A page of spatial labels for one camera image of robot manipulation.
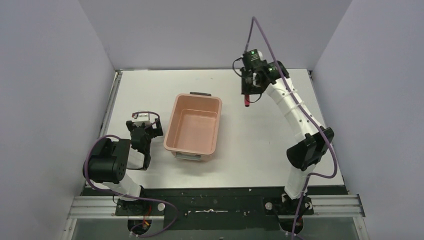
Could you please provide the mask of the red handled screwdriver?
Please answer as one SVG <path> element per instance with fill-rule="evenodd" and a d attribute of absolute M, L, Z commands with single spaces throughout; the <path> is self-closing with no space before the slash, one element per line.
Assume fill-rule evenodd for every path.
<path fill-rule="evenodd" d="M 245 107 L 250 106 L 250 96 L 248 94 L 244 95 L 244 105 L 245 105 Z"/>

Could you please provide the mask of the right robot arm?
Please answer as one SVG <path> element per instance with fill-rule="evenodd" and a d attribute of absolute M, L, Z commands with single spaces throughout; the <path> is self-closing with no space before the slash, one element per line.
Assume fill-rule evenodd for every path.
<path fill-rule="evenodd" d="M 281 208 L 289 215 L 296 210 L 310 209 L 312 206 L 306 201 L 307 177 L 327 152 L 334 131 L 314 119 L 280 61 L 267 62 L 257 49 L 244 52 L 240 60 L 243 63 L 239 74 L 241 94 L 245 106 L 253 103 L 251 95 L 267 94 L 287 120 L 297 142 L 286 150 L 291 168 L 281 196 Z"/>

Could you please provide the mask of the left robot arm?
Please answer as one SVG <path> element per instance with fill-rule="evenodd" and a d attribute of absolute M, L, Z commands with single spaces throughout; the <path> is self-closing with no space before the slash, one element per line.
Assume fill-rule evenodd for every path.
<path fill-rule="evenodd" d="M 127 170 L 145 171 L 151 163 L 152 139 L 164 135 L 159 118 L 126 121 L 130 138 L 105 135 L 99 138 L 87 154 L 82 174 L 87 183 L 95 190 L 102 184 L 107 193 L 117 195 L 120 200 L 128 201 L 128 208 L 141 215 L 148 208 L 144 188 L 126 173 Z"/>

